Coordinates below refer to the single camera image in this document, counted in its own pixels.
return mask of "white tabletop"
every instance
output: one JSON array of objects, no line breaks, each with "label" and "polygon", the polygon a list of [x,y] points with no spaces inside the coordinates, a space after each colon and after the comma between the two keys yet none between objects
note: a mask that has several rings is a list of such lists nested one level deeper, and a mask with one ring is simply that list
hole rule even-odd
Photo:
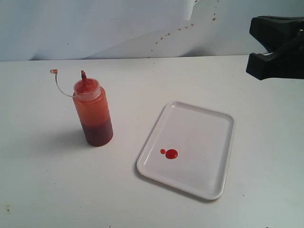
[{"label": "white tabletop", "polygon": [[[304,226],[304,80],[258,81],[247,56],[1,62],[3,228]],[[107,92],[114,137],[94,148],[71,98],[80,70]],[[169,101],[234,117],[226,186],[200,200],[135,162]]]}]

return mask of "red splatter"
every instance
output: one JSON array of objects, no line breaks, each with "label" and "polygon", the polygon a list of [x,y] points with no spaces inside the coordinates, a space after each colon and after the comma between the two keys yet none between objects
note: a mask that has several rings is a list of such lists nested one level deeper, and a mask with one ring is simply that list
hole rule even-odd
[{"label": "red splatter", "polygon": [[170,149],[166,152],[166,158],[168,159],[175,159],[177,158],[177,151],[175,149]]}]

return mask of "rectangular tray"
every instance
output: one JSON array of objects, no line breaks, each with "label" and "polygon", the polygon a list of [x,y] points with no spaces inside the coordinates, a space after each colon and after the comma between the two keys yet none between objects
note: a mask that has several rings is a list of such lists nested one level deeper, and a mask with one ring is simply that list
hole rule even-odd
[{"label": "rectangular tray", "polygon": [[[230,115],[170,102],[137,160],[137,169],[156,181],[215,200],[224,190],[233,126]],[[169,153],[162,154],[161,149],[175,149],[178,156],[167,159]]]}]

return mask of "red sauce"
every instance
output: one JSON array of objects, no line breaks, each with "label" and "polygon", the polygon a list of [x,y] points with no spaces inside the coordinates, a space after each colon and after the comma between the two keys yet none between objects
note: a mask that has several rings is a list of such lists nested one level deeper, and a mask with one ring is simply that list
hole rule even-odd
[{"label": "red sauce", "polygon": [[88,127],[83,124],[81,125],[87,142],[92,146],[103,146],[107,144],[113,137],[111,119],[96,127]]},{"label": "red sauce", "polygon": [[177,151],[175,149],[170,149],[170,150],[167,150],[166,152],[166,158],[168,159],[175,159],[177,158]]}]

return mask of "ketchup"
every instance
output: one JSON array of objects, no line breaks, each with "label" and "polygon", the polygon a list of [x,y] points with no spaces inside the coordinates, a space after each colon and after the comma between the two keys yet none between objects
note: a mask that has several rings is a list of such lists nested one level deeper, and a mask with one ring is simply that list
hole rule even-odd
[{"label": "ketchup", "polygon": [[92,146],[103,146],[113,137],[112,123],[105,90],[81,71],[82,80],[74,85],[73,101],[85,133]]}]

